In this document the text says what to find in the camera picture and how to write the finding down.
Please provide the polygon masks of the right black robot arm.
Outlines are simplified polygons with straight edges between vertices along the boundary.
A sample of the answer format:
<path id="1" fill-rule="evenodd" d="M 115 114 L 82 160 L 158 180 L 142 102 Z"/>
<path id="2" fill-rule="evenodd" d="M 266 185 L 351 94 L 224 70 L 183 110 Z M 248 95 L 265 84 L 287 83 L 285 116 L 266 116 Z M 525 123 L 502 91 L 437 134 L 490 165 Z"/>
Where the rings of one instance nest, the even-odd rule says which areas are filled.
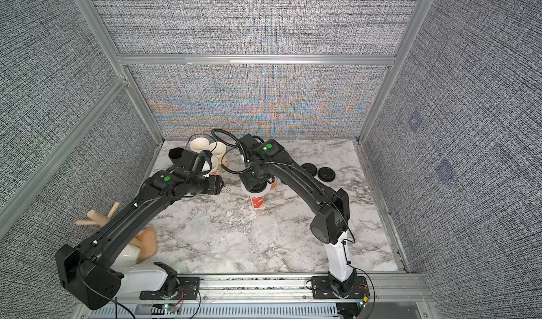
<path id="1" fill-rule="evenodd" d="M 314 214 L 310 230 L 324 244 L 330 288 L 338 297 L 348 297 L 357 285 L 358 275 L 349 259 L 347 192 L 319 182 L 274 139 L 263 141 L 246 134 L 236 141 L 236 146 L 244 161 L 245 169 L 239 176 L 247 191 L 258 193 L 270 180 L 278 178 L 310 207 Z"/>

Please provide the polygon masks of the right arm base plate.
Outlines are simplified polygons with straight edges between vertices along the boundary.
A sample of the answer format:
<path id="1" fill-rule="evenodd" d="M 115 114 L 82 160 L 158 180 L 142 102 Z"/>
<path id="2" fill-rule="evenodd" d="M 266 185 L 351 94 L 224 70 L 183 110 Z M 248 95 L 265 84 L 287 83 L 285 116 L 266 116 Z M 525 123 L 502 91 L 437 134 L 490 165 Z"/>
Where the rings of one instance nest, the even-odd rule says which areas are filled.
<path id="1" fill-rule="evenodd" d="M 371 289 L 365 277 L 354 275 L 345 282 L 339 282 L 330 275 L 311 278 L 314 299 L 361 299 L 371 297 Z"/>

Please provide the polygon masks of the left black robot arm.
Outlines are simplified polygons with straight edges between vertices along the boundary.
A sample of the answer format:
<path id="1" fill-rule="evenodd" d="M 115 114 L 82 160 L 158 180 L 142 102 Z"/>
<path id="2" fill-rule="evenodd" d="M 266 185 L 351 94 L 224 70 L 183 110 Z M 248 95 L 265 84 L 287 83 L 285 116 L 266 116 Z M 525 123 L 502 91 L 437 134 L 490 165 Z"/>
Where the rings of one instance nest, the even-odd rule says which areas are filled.
<path id="1" fill-rule="evenodd" d="M 128 279 L 113 269 L 122 250 L 156 215 L 188 195 L 218 195 L 221 176 L 203 171 L 211 154 L 185 150 L 177 165 L 143 182 L 134 199 L 103 228 L 75 247 L 63 245 L 54 256 L 61 286 L 91 310 L 110 303 Z"/>

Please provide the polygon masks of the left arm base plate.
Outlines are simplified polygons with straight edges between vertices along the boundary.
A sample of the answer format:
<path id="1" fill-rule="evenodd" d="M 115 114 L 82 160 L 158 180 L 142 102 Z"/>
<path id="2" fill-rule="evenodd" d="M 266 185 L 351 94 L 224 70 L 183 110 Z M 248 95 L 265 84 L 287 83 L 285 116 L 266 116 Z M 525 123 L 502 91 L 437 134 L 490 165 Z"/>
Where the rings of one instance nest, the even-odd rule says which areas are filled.
<path id="1" fill-rule="evenodd" d="M 176 281 L 166 282 L 157 291 L 145 291 L 139 294 L 140 300 L 196 300 L 200 286 L 200 278 L 176 278 Z"/>

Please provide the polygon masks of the red paper cup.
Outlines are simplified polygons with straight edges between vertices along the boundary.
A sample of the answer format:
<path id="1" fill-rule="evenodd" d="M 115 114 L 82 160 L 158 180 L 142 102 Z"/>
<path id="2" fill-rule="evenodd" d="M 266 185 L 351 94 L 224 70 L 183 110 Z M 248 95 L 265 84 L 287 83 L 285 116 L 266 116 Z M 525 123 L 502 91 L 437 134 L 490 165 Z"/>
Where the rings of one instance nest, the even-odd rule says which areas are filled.
<path id="1" fill-rule="evenodd" d="M 251 196 L 249 198 L 251 205 L 254 209 L 258 210 L 261 209 L 264 206 L 265 198 L 263 196 L 261 197 L 253 197 Z"/>

